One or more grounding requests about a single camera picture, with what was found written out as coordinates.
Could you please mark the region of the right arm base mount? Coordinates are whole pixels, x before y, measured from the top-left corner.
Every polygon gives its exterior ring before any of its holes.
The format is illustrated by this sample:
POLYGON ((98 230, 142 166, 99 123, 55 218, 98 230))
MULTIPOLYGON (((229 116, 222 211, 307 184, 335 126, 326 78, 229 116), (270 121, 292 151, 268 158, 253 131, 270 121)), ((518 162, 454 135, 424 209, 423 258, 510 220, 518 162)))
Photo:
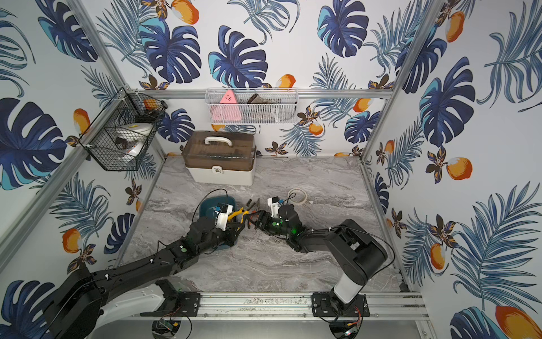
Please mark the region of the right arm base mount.
POLYGON ((321 318, 369 317, 366 296, 358 294, 350 303, 344 303, 333 292, 315 292, 311 295, 313 316, 321 318))

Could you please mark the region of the yellow combination pliers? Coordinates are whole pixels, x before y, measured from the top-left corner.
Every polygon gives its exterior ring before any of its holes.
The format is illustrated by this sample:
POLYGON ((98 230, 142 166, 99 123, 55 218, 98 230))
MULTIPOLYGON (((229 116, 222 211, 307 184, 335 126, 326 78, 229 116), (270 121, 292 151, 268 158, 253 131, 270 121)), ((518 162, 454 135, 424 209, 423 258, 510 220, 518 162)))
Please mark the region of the yellow combination pliers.
POLYGON ((240 217, 240 223, 244 223, 245 217, 248 215, 251 215, 252 213, 255 213, 260 206, 260 199, 249 199, 243 207, 241 207, 238 211, 235 211, 232 213, 227 221, 228 222, 237 222, 237 218, 240 217))

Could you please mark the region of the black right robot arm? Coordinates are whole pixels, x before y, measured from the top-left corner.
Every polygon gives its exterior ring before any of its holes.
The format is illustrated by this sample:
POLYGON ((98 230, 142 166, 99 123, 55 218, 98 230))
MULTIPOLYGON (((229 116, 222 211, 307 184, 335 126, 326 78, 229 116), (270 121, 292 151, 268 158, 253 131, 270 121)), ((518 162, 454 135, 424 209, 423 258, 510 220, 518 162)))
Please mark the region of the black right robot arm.
POLYGON ((352 219, 326 229, 313 229, 301 222, 292 205, 271 212, 259 210, 246 217, 248 224, 284 240, 294 251, 307 254, 329 251, 342 269, 331 295, 349 305, 388 260, 388 252, 371 234, 352 219))

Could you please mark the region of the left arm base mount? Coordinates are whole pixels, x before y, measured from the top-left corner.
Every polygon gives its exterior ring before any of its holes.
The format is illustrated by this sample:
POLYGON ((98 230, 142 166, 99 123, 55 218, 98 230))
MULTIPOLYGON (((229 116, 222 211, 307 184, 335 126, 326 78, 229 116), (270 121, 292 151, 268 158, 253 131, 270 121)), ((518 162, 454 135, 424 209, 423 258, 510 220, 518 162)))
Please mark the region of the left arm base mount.
POLYGON ((159 296, 163 301, 152 312, 142 312, 144 317, 178 317, 197 316, 200 307, 201 294, 198 292, 179 292, 168 280, 158 280, 155 285, 159 288, 159 296))

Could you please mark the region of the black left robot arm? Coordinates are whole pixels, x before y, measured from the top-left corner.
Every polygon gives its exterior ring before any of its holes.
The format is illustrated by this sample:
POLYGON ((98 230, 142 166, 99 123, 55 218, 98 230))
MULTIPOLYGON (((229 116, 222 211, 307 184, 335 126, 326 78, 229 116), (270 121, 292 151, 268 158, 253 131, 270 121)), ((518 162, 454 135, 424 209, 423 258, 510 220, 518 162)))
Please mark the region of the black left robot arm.
POLYGON ((138 261, 91 273, 79 268, 52 293, 43 315, 46 333, 53 338, 84 338, 103 316, 101 310, 113 299, 160 278, 175 275, 196 264, 200 255, 226 245, 233 247, 243 223, 227 222, 222 230, 211 218, 201 217, 189 232, 138 261))

